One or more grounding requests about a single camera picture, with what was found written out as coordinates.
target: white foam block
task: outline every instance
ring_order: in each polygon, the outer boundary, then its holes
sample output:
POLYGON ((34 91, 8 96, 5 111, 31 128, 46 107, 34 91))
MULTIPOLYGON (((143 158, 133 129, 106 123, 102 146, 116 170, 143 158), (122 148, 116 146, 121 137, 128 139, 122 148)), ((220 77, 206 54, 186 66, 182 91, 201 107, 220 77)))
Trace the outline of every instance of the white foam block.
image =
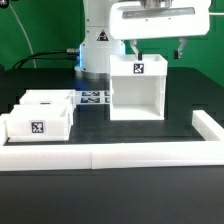
POLYGON ((0 146, 4 145, 8 139, 8 133, 6 128, 6 119, 8 114, 2 114, 0 116, 0 146))
POLYGON ((222 142, 115 144, 91 153, 93 169, 224 164, 222 142))
POLYGON ((224 141, 224 129, 205 111, 193 111, 192 125, 206 141, 224 141))
POLYGON ((0 170, 91 169, 91 154, 74 146, 16 146, 0 149, 0 170))

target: black cable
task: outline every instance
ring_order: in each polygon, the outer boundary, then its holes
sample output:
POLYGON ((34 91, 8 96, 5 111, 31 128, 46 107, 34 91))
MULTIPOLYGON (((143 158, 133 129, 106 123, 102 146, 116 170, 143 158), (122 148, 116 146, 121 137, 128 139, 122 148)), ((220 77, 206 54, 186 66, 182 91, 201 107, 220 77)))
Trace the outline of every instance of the black cable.
POLYGON ((38 56, 53 55, 53 54, 66 54, 66 53, 67 53, 66 50, 39 52, 39 53, 36 53, 36 54, 32 54, 32 55, 28 56, 27 58, 24 58, 24 59, 16 62, 16 64, 13 65, 12 68, 15 69, 17 65, 19 65, 18 68, 21 68, 27 61, 30 60, 30 58, 35 59, 35 57, 38 57, 38 56))
POLYGON ((34 58, 29 58, 28 60, 27 59, 25 59, 25 62, 23 62, 23 64, 25 64, 26 62, 28 62, 29 60, 33 60, 33 59, 35 59, 35 60, 72 60, 72 61, 76 61, 77 59, 75 59, 74 57, 64 57, 64 58, 36 58, 36 57, 34 57, 34 58))

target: open white box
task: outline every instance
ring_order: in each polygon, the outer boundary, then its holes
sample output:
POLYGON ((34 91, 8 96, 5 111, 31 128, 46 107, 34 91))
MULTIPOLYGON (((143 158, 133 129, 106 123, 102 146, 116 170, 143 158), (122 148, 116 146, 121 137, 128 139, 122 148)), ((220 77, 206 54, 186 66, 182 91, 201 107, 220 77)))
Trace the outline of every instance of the open white box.
POLYGON ((68 140, 72 105, 15 105, 4 116, 10 142, 68 140))
POLYGON ((75 90, 27 90, 20 104, 72 104, 76 107, 75 90))
POLYGON ((112 55, 110 119, 164 120, 167 64, 161 55, 112 55))

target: black surface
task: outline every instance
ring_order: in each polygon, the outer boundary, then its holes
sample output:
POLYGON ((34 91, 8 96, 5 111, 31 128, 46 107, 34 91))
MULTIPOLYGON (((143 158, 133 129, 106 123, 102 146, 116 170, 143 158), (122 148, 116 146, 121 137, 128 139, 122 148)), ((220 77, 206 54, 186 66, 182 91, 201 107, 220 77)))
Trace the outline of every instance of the black surface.
POLYGON ((5 67, 0 64, 0 76, 5 76, 5 67))
MULTIPOLYGON (((109 90, 109 81, 78 79, 69 69, 21 69, 0 82, 0 112, 9 113, 26 89, 109 90)), ((165 121, 110 121, 109 105, 77 106, 68 142, 35 144, 101 144, 203 140, 192 128, 192 111, 204 109, 223 125, 224 89, 195 69, 170 68, 165 121)), ((16 143, 28 145, 33 143, 16 143)))
MULTIPOLYGON (((0 87, 6 113, 26 88, 102 90, 108 83, 75 80, 68 70, 27 69, 7 72, 0 87)), ((200 72, 169 69, 166 121, 111 124, 107 106, 82 106, 70 143, 197 140, 192 110, 204 109, 223 125, 223 96, 223 88, 200 72)), ((3 224, 221 224, 223 211, 222 166, 0 172, 3 224)))

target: qr-like marker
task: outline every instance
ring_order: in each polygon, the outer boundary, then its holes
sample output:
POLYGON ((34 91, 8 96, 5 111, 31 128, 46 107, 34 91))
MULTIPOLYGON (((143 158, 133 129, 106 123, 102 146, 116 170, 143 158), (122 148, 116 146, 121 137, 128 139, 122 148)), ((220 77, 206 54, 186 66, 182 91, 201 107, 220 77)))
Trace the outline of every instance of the qr-like marker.
POLYGON ((105 98, 105 103, 110 103, 110 97, 105 98))
POLYGON ((82 98, 81 103, 99 104, 100 98, 82 98))
POLYGON ((44 133, 44 122, 31 122, 31 128, 33 134, 44 133))
POLYGON ((134 64, 134 74, 144 74, 144 64, 134 64))
POLYGON ((105 96, 110 96, 110 91, 105 91, 105 92, 104 92, 104 95, 105 95, 105 96))
POLYGON ((100 92, 99 91, 83 92, 82 96, 100 96, 100 92))

